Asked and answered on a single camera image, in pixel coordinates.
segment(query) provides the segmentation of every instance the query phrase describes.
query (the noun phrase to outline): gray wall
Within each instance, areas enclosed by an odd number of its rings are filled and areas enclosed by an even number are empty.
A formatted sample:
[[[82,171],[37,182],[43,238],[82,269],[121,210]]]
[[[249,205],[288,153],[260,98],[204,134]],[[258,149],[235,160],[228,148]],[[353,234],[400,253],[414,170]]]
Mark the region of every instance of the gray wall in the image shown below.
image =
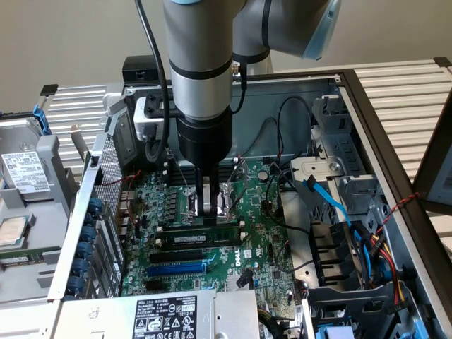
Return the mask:
[[[168,67],[162,0],[143,2]],[[452,59],[451,13],[451,0],[343,0],[322,60],[273,53],[273,65]],[[148,52],[132,0],[0,0],[0,109],[31,109],[45,83],[119,81],[125,57]]]

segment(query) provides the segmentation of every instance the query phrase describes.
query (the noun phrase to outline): blue pcie slot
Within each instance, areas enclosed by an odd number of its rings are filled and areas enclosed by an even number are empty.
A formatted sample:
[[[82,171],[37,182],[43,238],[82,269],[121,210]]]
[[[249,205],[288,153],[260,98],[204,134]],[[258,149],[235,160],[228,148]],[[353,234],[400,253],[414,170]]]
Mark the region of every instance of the blue pcie slot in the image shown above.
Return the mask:
[[[170,265],[151,266],[148,268],[148,275],[150,277],[157,277],[161,275],[177,275],[177,274],[194,274],[205,273],[206,263],[202,261],[195,261],[191,263],[173,263]]]

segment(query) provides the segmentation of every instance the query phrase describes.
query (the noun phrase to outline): robotic arm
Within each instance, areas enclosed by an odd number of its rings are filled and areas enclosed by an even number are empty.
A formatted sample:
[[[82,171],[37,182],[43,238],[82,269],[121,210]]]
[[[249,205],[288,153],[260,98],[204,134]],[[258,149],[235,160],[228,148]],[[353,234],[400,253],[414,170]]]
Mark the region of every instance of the robotic arm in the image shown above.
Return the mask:
[[[320,59],[339,8],[340,0],[164,0],[174,102],[184,115],[179,148],[195,166],[205,224],[216,223],[218,164],[232,146],[232,61],[255,64],[271,49]]]

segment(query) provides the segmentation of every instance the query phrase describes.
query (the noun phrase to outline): green circuit board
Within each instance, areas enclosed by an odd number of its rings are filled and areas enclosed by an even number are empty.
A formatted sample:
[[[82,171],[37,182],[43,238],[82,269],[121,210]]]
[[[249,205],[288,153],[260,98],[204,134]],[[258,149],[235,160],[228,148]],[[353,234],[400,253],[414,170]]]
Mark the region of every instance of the green circuit board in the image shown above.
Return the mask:
[[[285,229],[277,226],[262,210],[261,201],[265,199],[267,184],[258,180],[258,172],[269,172],[269,165],[262,162],[247,162],[246,175],[248,189],[240,199],[235,213],[243,215],[245,221],[246,238],[241,246],[225,246],[203,249],[206,259],[212,259],[206,273],[189,275],[167,275],[161,277],[148,277],[150,267],[149,255],[157,253],[160,249],[155,245],[155,236],[158,226],[157,201],[165,196],[165,222],[167,216],[174,214],[172,223],[180,225],[185,218],[186,210],[185,186],[166,187],[160,183],[155,174],[145,174],[137,181],[136,192],[138,203],[136,205],[137,216],[142,218],[147,215],[147,227],[141,230],[141,237],[135,238],[132,227],[129,228],[128,237],[124,245],[126,257],[126,272],[122,284],[122,296],[145,295],[153,292],[180,292],[189,290],[212,290],[218,292],[236,290],[237,278],[247,268],[254,273],[256,298],[260,307],[273,311],[278,316],[293,317],[294,302],[287,301],[287,293],[291,291],[295,295],[294,280],[291,273],[279,271],[274,262],[268,257],[268,245],[273,245],[273,253],[276,256],[287,240]],[[244,180],[233,183],[233,189],[240,192],[243,189]],[[276,184],[272,183],[269,193],[269,201],[276,206]],[[292,268],[290,256],[282,253],[279,263],[286,269]],[[160,280],[164,284],[164,290],[148,291],[146,283],[149,280]]]

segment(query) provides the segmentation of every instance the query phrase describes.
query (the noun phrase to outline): motherboard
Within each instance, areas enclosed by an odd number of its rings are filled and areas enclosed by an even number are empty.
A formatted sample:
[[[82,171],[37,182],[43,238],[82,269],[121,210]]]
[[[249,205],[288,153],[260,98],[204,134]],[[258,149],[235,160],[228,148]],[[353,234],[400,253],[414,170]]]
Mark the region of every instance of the motherboard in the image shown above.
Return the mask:
[[[254,289],[259,307],[278,316],[292,318],[295,304],[292,298],[298,295],[295,293],[294,278],[292,273],[282,272],[275,266],[275,257],[287,241],[287,232],[276,225],[263,208],[263,204],[277,206],[278,203],[275,182],[270,186],[268,202],[266,200],[269,176],[270,165],[251,161],[247,162],[240,178],[232,183],[232,192],[244,191],[238,199],[234,215],[230,216],[241,220],[242,224],[244,222],[241,245],[171,251],[174,260],[163,263],[159,262],[159,254],[167,256],[168,252],[162,251],[156,244],[160,225],[178,227],[186,223],[190,216],[186,212],[187,196],[194,188],[185,184],[170,186],[164,182],[162,174],[142,173],[134,187],[136,226],[129,223],[123,243],[126,272],[121,295]],[[166,275],[165,268],[174,267],[188,256],[202,258],[205,271]],[[290,253],[282,251],[278,263],[285,270],[291,270]],[[249,273],[252,280],[239,287],[237,281],[244,273]]]

